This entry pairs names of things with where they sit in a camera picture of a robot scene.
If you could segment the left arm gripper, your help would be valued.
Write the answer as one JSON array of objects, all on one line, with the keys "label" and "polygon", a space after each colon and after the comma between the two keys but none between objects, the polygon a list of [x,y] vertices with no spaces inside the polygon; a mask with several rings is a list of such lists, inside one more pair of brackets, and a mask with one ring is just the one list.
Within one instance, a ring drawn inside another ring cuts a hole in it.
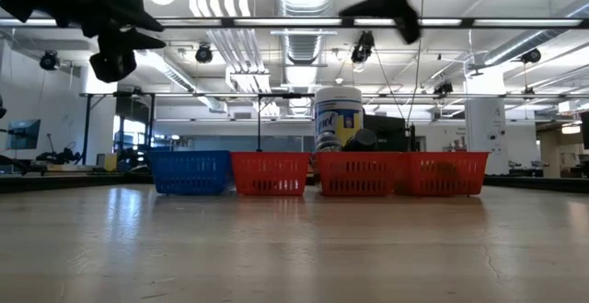
[{"label": "left arm gripper", "polygon": [[59,14],[59,26],[80,26],[86,37],[97,36],[104,29],[114,29],[98,35],[101,51],[128,52],[133,50],[162,49],[166,44],[140,33],[136,29],[119,28],[136,26],[152,31],[164,27],[144,9],[144,0],[65,0],[64,12]]}]

